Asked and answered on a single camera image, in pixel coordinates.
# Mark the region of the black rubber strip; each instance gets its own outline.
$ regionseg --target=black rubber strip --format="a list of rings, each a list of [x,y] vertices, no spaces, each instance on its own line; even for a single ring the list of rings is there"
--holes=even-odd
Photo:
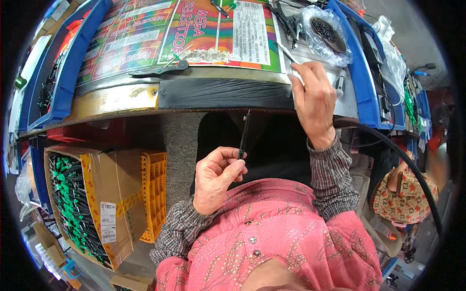
[[[158,108],[294,110],[295,106],[289,84],[248,79],[193,78],[161,81]]]

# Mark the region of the pink floral blouse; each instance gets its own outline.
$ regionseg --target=pink floral blouse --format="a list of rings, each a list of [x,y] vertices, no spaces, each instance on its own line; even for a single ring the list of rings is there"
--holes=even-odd
[[[164,259],[156,290],[239,291],[249,273],[275,258],[311,290],[379,290],[374,244],[354,211],[327,223],[310,187],[282,179],[238,186],[188,253]]]

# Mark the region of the yellow plastic crate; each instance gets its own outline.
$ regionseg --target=yellow plastic crate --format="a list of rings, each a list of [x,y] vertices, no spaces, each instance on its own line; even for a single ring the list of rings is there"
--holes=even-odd
[[[140,238],[154,243],[167,217],[166,176],[167,153],[141,153],[141,177],[147,229]]]

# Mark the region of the black hose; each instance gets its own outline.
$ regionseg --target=black hose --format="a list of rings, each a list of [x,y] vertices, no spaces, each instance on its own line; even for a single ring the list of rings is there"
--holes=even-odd
[[[382,133],[378,132],[377,130],[373,128],[368,127],[367,125],[360,124],[358,122],[345,121],[345,123],[346,122],[350,124],[354,124],[359,129],[374,135],[375,137],[379,138],[380,140],[388,144],[392,149],[394,149],[399,154],[399,156],[403,159],[403,161],[405,161],[408,164],[408,166],[414,173],[414,176],[416,176],[417,180],[419,181],[419,184],[421,184],[421,188],[424,191],[425,197],[427,198],[427,202],[429,203],[429,207],[431,208],[431,213],[432,213],[432,216],[435,222],[435,228],[437,229],[437,232],[440,237],[440,235],[442,234],[442,222],[440,220],[439,210],[435,206],[434,197],[432,196],[429,186],[427,185],[427,182],[424,180],[424,177],[422,176],[421,171],[419,171],[417,166],[412,162],[412,160],[407,156],[407,154],[404,151],[402,151],[399,146],[397,146],[397,144],[395,144],[390,138],[386,137]]]

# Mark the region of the colorful printed poster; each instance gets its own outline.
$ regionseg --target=colorful printed poster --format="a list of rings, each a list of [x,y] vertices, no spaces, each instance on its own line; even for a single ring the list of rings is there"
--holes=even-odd
[[[160,49],[157,64],[192,44],[181,58],[190,65],[223,65],[282,72],[283,56],[276,45],[276,20],[266,0],[218,0],[230,18],[209,1],[180,0]]]
[[[284,73],[278,24],[267,0],[114,0],[87,50],[77,87],[132,70],[164,66],[180,54],[190,65]]]
[[[114,3],[87,50],[76,86],[155,65],[177,0]]]

